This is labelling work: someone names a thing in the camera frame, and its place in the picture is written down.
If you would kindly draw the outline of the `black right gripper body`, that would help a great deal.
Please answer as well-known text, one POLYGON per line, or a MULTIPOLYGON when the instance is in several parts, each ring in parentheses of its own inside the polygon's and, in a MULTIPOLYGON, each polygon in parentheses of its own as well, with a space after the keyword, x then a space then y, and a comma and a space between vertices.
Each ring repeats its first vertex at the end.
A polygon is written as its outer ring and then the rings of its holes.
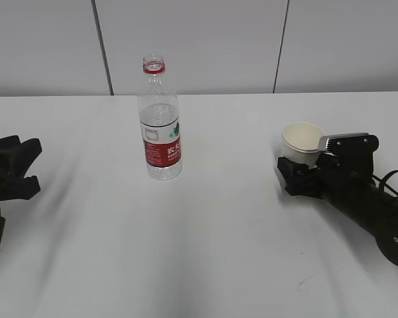
POLYGON ((339 158, 320 155, 316 163, 313 197, 329 202, 380 202, 381 194, 373 181, 373 156, 339 158))

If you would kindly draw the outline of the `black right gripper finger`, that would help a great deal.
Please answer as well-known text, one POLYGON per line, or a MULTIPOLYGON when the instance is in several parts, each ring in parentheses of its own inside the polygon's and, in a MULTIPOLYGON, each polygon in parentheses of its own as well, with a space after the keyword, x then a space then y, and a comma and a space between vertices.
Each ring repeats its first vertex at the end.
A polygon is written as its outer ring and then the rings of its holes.
POLYGON ((309 168, 286 157, 278 157, 277 168, 289 195, 318 195, 317 168, 309 168))

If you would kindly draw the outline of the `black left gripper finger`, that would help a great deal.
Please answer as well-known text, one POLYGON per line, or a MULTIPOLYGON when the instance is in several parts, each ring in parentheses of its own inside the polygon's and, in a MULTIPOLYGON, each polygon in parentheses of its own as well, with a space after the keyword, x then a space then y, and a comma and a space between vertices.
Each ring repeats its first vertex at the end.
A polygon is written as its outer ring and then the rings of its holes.
POLYGON ((23 178, 41 152, 38 138, 24 142, 17 135, 0 138, 0 173, 23 178))
POLYGON ((36 176, 27 178, 0 178, 0 201, 30 200, 40 191, 36 176))

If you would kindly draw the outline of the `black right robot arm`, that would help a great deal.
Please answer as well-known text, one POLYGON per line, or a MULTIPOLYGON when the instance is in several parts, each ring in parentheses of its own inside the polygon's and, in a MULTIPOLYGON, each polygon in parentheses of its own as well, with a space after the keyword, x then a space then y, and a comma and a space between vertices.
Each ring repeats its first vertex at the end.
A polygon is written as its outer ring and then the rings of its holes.
POLYGON ((384 257, 398 266, 398 195, 385 192, 396 170, 375 184, 371 176, 349 171, 334 160, 310 169, 280 157, 277 168, 289 195, 329 202, 373 236, 384 257))

